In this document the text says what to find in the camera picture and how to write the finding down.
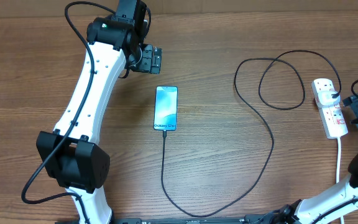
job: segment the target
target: table surface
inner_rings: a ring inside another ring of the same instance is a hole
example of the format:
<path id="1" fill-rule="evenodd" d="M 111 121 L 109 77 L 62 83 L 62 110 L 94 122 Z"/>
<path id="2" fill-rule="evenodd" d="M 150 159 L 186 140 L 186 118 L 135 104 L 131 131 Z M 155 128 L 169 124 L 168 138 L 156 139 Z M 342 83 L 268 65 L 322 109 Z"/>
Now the table surface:
<path id="1" fill-rule="evenodd" d="M 93 19 L 74 17 L 73 22 L 84 31 Z M 255 182 L 272 143 L 261 119 L 235 94 L 234 72 L 242 60 L 315 50 L 336 66 L 343 98 L 358 78 L 358 11 L 161 15 L 153 17 L 147 42 L 163 48 L 161 74 L 130 73 L 118 80 L 101 128 L 100 147 L 111 157 L 104 189 L 117 217 L 187 217 L 165 198 L 160 185 L 162 133 L 152 127 L 156 86 L 179 89 L 178 129 L 167 137 L 165 187 L 185 210 L 206 214 Z M 26 205 L 20 194 L 41 162 L 37 135 L 51 131 L 67 107 L 84 52 L 62 17 L 0 19 L 0 223 L 78 217 L 70 198 Z M 215 217 L 265 213 L 334 184 L 337 142 L 326 139 L 310 84 L 330 78 L 338 89 L 338 81 L 315 55 L 295 53 L 283 59 L 299 71 L 306 100 L 295 110 L 269 108 L 257 93 L 269 63 L 242 66 L 239 91 L 269 123 L 275 147 L 255 189 Z M 262 95 L 281 107 L 302 99 L 299 80 L 283 64 L 268 72 Z M 353 118 L 348 108 L 343 113 L 347 121 Z M 341 177 L 358 153 L 357 129 L 348 128 L 342 138 Z M 60 192 L 43 170 L 28 197 Z M 358 223 L 358 211 L 345 221 Z"/>

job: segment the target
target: blue phone screen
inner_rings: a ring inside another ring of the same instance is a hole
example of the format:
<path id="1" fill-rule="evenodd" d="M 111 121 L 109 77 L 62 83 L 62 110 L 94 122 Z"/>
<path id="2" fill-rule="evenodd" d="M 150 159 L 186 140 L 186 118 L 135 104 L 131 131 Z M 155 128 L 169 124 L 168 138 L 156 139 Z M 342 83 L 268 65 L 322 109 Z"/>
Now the blue phone screen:
<path id="1" fill-rule="evenodd" d="M 158 86 L 155 94 L 154 129 L 174 131 L 177 129 L 178 88 Z"/>

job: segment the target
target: power strip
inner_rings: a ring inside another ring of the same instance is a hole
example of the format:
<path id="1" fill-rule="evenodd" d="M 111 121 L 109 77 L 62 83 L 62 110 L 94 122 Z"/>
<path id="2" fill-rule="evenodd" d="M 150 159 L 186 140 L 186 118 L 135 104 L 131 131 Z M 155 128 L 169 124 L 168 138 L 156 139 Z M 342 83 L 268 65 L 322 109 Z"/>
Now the power strip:
<path id="1" fill-rule="evenodd" d="M 331 96 L 331 93 L 336 93 L 334 89 L 334 83 L 329 79 L 319 78 L 313 81 L 311 88 L 313 89 L 316 103 L 319 106 L 318 110 L 320 112 L 327 138 L 336 139 L 347 134 L 347 126 L 342 114 L 341 106 L 339 105 L 340 96 L 333 104 L 320 107 L 322 102 L 322 95 L 327 95 L 326 93 L 329 93 L 329 96 Z"/>

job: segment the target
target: smartphone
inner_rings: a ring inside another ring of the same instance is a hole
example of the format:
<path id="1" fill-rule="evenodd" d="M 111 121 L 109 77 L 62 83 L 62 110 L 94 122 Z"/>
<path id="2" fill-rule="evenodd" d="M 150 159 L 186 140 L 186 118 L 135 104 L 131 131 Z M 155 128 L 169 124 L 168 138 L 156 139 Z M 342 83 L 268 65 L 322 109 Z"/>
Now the smartphone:
<path id="1" fill-rule="evenodd" d="M 154 129 L 177 129 L 178 87 L 158 86 L 155 92 Z"/>

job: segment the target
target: white power cable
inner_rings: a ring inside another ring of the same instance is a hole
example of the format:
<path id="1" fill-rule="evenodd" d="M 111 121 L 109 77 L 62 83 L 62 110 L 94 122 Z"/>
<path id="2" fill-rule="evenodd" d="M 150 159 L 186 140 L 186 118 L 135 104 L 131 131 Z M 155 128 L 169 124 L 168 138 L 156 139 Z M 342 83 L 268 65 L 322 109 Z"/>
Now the white power cable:
<path id="1" fill-rule="evenodd" d="M 341 146 L 341 137 L 337 138 L 338 140 L 338 157 L 336 160 L 336 183 L 339 182 L 339 173 L 341 172 L 341 154 L 342 154 L 342 146 Z M 341 217 L 341 224 L 345 224 L 345 220 Z"/>

